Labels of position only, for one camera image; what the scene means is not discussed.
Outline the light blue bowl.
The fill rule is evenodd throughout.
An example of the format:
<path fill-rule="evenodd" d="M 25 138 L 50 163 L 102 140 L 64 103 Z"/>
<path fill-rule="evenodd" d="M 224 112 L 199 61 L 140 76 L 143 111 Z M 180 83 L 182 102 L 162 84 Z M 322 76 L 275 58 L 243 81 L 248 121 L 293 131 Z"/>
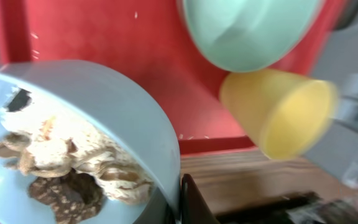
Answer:
<path fill-rule="evenodd" d="M 151 175 L 156 189 L 149 203 L 107 202 L 92 223 L 163 223 L 180 218 L 180 149 L 174 128 L 160 105 L 125 75 L 93 62 L 52 60 L 13 63 L 0 68 L 0 106 L 12 86 L 61 102 L 115 139 Z M 0 136 L 4 130 L 0 127 Z M 2 168 L 0 222 L 52 223 L 51 209 L 28 198 L 31 177 Z"/>

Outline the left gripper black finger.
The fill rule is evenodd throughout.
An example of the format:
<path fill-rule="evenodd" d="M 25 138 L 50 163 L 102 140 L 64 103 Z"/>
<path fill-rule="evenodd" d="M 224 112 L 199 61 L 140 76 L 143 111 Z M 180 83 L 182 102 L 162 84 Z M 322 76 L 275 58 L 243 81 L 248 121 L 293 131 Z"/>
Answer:
<path fill-rule="evenodd" d="M 220 224 L 190 174 L 181 180 L 180 210 L 182 224 Z"/>

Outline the yellow plastic cup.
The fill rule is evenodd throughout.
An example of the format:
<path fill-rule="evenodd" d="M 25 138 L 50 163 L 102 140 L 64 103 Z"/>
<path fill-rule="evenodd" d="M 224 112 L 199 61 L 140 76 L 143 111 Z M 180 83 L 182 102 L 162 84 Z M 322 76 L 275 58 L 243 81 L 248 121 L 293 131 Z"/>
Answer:
<path fill-rule="evenodd" d="M 219 100 L 270 159 L 292 159 L 327 131 L 337 105 L 336 86 L 271 68 L 230 73 Z"/>

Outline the leftover rice and food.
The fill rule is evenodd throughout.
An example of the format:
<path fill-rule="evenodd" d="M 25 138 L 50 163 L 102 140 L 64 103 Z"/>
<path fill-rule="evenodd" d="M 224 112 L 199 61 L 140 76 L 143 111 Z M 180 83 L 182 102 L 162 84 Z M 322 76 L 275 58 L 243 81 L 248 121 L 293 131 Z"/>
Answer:
<path fill-rule="evenodd" d="M 14 88 L 1 110 L 5 167 L 35 180 L 27 193 L 49 206 L 56 223 L 98 215 L 105 200 L 140 205 L 154 182 L 112 138 L 44 95 Z"/>

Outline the mint green bowl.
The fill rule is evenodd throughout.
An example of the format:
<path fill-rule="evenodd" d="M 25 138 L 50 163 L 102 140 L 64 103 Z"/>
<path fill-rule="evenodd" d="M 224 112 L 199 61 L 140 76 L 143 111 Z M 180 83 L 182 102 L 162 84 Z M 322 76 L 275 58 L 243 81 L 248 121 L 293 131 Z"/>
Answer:
<path fill-rule="evenodd" d="M 182 18 L 196 48 L 230 72 L 268 67 L 305 36 L 320 0 L 182 0 Z"/>

